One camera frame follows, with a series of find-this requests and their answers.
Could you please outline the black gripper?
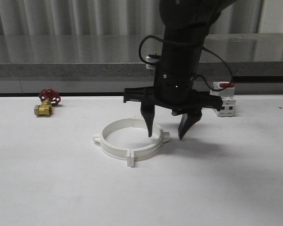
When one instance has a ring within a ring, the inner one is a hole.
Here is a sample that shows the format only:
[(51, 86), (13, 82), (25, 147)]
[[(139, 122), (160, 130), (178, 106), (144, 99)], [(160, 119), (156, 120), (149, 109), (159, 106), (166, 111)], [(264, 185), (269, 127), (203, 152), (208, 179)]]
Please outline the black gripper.
[(173, 115), (183, 114), (178, 128), (178, 136), (183, 139), (186, 132), (201, 119), (202, 108), (220, 111), (223, 105), (221, 97), (197, 91), (192, 86), (191, 75), (156, 72), (152, 87), (125, 88), (123, 101), (141, 103), (141, 115), (147, 126), (148, 137), (152, 136), (155, 106), (170, 109)]

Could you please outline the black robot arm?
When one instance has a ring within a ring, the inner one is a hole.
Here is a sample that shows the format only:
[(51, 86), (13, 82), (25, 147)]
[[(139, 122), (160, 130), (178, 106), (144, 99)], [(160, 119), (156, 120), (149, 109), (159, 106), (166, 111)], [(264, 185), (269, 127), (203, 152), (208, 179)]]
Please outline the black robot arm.
[(232, 0), (161, 0), (160, 17), (165, 25), (161, 39), (162, 53), (155, 66), (152, 87), (126, 88), (124, 102), (141, 103), (148, 136), (152, 135), (155, 106), (172, 110), (181, 115), (179, 138), (202, 117), (203, 108), (221, 110), (221, 97), (193, 89), (198, 77), (197, 68), (203, 44), (211, 25), (220, 17)]

